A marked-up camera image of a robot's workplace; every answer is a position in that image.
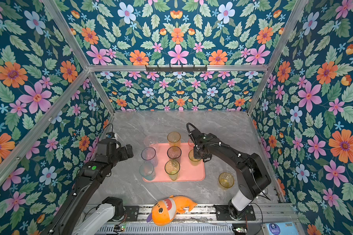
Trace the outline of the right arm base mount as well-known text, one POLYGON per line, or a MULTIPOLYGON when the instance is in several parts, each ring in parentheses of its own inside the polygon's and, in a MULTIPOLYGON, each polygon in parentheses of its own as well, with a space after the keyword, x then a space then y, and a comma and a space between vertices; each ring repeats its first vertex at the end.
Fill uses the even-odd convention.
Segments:
POLYGON ((229 205, 213 205, 216 210, 216 219, 218 221, 255 221, 256 215, 254 208, 248 205, 244 210, 238 211, 232 204, 229 205))

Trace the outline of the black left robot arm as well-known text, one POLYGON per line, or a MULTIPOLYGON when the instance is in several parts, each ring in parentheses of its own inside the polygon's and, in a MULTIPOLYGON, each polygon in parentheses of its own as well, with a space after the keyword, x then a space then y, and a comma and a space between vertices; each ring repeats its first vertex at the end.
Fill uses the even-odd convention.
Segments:
POLYGON ((94 159, 79 171, 75 186, 42 235, 71 235, 87 203, 111 170, 134 156, 131 145, 122 146, 115 138, 97 143, 94 159))

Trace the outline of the pink plastic tray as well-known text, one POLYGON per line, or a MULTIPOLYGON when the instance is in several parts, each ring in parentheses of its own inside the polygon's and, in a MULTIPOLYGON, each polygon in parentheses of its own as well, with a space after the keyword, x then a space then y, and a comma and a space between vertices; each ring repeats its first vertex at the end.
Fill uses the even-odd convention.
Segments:
POLYGON ((181 143, 181 160, 180 171, 177 174, 176 180, 172 180, 165 171, 165 165, 170 160, 167 156, 167 150, 170 145, 168 143, 159 144, 159 152, 157 153, 158 165, 155 167, 155 178, 152 181, 143 177, 146 183, 169 183, 169 182, 194 182, 202 181, 205 178, 205 166, 202 161, 196 164, 189 159, 189 152, 193 150, 188 143, 181 143))

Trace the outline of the teal frosted cup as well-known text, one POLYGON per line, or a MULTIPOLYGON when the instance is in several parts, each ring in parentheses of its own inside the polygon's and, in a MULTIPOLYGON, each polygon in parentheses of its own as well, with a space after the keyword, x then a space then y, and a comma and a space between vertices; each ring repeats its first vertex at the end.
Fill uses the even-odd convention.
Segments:
POLYGON ((152 163, 143 163, 139 168, 139 172, 141 176, 147 181, 152 181, 156 177, 155 168, 152 163))

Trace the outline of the pink short cup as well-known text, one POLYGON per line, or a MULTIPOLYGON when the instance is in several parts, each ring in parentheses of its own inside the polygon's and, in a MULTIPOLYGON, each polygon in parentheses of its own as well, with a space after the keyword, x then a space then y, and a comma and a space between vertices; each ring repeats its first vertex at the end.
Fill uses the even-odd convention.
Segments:
POLYGON ((194 145, 194 142, 193 142, 191 139, 188 140, 188 145, 191 146, 191 147, 194 147, 194 146, 195 146, 195 145, 194 145))

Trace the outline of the short green cup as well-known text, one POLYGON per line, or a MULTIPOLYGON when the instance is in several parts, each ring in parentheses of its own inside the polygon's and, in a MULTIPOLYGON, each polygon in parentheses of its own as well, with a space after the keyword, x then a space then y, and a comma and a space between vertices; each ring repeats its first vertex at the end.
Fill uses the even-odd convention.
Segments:
POLYGON ((189 157, 191 165, 193 165, 193 166, 198 166, 202 161, 201 159, 196 159, 194 157, 194 150, 193 149, 190 150, 190 152, 188 153, 188 157, 189 157))

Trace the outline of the tall light green cup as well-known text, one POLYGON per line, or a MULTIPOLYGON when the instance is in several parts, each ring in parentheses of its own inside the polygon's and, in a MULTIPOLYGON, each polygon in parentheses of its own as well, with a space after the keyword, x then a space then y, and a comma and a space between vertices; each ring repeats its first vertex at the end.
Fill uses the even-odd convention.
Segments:
POLYGON ((180 171, 180 164, 177 160, 169 160, 165 164, 165 172, 168 174, 171 180, 176 181, 178 178, 178 173, 180 171))

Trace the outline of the blue transparent cup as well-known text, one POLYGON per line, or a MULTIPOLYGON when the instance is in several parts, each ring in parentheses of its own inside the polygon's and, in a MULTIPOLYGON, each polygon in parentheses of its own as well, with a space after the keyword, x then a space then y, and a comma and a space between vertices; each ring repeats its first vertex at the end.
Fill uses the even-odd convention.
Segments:
POLYGON ((141 152, 141 158, 144 161, 151 163, 154 167, 158 165, 157 153, 153 147, 144 148, 141 152))

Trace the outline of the clear transparent cup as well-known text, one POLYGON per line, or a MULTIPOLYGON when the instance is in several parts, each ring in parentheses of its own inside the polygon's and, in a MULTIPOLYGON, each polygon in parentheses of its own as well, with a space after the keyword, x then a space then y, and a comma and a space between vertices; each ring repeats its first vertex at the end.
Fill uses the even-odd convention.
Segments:
POLYGON ((156 136, 147 136, 143 141, 145 147, 151 147, 155 151, 159 151, 158 138, 156 136))

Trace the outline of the grey smoky cup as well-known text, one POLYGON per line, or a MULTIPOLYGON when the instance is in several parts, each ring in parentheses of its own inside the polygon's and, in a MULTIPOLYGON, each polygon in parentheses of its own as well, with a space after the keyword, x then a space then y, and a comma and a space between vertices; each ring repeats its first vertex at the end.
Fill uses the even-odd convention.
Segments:
POLYGON ((169 160, 175 160, 177 162, 180 162, 181 154, 182 154, 182 150, 178 146, 171 146, 167 150, 167 156, 169 160))

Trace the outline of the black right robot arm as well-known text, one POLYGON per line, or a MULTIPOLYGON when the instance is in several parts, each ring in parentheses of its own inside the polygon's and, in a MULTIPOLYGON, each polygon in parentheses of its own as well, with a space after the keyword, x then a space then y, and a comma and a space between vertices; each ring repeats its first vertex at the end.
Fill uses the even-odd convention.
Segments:
POLYGON ((212 134, 190 134, 190 139, 194 143, 194 158, 208 162, 216 156, 235 170, 239 190, 228 203, 228 210, 232 217, 239 216, 245 211, 272 183, 264 162, 258 154, 247 154, 236 150, 212 134))

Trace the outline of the short yellow cup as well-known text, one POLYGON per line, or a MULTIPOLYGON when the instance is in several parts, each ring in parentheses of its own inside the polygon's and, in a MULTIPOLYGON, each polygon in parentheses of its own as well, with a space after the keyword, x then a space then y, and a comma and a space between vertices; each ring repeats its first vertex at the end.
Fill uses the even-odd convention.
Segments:
POLYGON ((223 189, 230 189, 234 185, 234 177, 228 173, 228 172, 223 172, 219 175, 218 178, 219 185, 223 189))

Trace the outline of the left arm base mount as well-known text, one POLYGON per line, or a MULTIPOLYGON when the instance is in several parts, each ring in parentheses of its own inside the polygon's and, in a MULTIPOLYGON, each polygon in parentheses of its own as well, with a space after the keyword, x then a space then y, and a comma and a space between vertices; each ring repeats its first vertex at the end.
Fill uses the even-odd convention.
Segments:
POLYGON ((102 201, 102 205, 107 204, 111 209, 112 216, 108 221, 110 222, 133 222, 137 221, 140 207, 138 205, 125 206, 123 199, 116 197, 107 197, 102 201))

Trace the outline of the yellow tall cup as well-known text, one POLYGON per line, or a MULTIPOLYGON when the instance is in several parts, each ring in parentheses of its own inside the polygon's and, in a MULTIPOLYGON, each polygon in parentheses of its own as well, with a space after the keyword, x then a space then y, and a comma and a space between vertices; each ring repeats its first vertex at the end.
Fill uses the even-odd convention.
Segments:
POLYGON ((167 140, 170 146, 179 147, 181 142, 181 135, 176 131, 170 132, 167 136, 167 140))

